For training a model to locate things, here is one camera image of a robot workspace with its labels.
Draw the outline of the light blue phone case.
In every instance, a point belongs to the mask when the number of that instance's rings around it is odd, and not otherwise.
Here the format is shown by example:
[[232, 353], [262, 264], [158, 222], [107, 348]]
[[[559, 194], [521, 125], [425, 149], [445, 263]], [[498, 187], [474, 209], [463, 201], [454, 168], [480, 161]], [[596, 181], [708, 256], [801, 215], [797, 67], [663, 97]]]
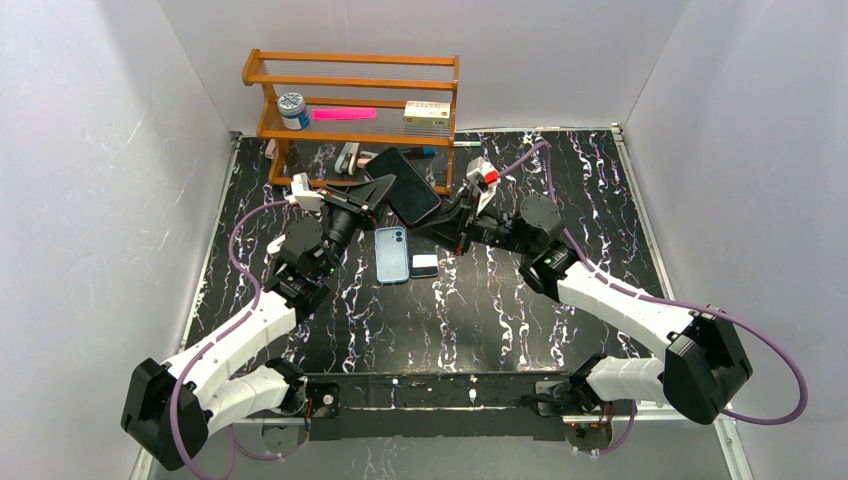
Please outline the light blue phone case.
[[374, 233], [376, 279], [380, 284], [401, 284], [410, 278], [407, 235], [403, 227], [386, 227]]

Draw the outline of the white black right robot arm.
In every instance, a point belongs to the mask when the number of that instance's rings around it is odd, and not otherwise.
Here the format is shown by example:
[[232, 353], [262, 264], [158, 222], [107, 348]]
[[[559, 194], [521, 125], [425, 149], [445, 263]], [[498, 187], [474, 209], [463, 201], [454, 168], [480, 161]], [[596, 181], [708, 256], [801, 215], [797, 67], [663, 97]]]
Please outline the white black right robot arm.
[[445, 201], [412, 231], [455, 255], [473, 242], [519, 254], [519, 272], [534, 292], [605, 321], [653, 354], [596, 354], [570, 375], [564, 393], [551, 395], [553, 403], [588, 411], [618, 400], [653, 401], [709, 424], [752, 376], [734, 325], [719, 314], [667, 305], [587, 267], [549, 198], [528, 196], [512, 214], [477, 203], [469, 192]]

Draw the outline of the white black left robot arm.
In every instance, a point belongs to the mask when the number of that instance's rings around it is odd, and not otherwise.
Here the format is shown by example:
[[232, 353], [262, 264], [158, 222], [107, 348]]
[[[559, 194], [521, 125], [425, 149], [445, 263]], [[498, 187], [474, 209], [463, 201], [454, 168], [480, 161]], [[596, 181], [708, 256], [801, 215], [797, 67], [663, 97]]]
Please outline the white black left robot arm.
[[282, 203], [306, 214], [269, 244], [267, 280], [253, 279], [250, 303], [195, 345], [135, 367], [121, 428], [165, 469], [186, 467], [201, 477], [193, 459], [212, 434], [262, 410], [299, 409], [307, 378], [298, 367], [272, 360], [237, 372], [315, 312], [353, 236], [376, 227], [395, 181], [389, 174], [312, 189], [306, 175], [297, 175]]

